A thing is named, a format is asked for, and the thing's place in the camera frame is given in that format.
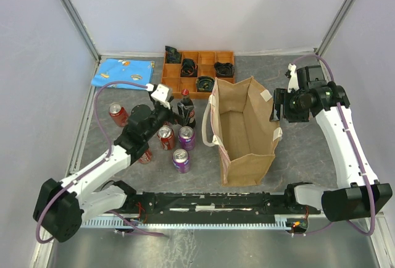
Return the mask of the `tan canvas tote bag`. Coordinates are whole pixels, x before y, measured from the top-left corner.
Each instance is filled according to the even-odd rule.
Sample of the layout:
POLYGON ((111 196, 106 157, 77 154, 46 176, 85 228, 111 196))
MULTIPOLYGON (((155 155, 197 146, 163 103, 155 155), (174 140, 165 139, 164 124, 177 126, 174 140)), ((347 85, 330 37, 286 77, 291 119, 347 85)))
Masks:
POLYGON ((218 147, 222 186, 255 186, 266 176, 283 135, 270 121, 272 94, 254 78, 217 79, 204 111, 206 146, 218 147))

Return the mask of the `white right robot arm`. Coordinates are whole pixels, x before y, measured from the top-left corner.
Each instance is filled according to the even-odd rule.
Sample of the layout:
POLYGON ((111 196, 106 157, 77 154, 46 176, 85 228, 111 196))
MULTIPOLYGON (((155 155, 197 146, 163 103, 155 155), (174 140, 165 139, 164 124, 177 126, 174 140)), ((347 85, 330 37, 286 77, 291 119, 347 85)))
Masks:
POLYGON ((323 211, 330 222, 375 216, 393 195, 368 163, 354 129, 350 102, 344 88, 327 81, 318 65, 285 73, 287 88, 273 92, 270 121, 308 122, 314 118, 322 130, 336 169, 337 189, 296 183, 283 198, 284 208, 297 213, 307 206, 323 211))

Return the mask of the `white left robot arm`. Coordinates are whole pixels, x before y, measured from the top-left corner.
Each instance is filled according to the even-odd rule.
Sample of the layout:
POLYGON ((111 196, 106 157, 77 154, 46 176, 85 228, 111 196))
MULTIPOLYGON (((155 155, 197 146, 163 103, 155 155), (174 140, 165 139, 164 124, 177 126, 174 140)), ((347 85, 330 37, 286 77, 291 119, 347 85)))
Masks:
POLYGON ((186 117, 172 107, 155 103, 135 106, 118 138, 109 149, 79 172, 57 182, 46 180, 39 191, 33 218, 37 222, 36 239, 43 228, 62 243, 76 234, 82 223, 113 209, 131 212, 136 207, 135 191, 126 184, 96 189, 108 178, 134 164, 149 148, 149 140, 165 123, 184 125, 186 117))

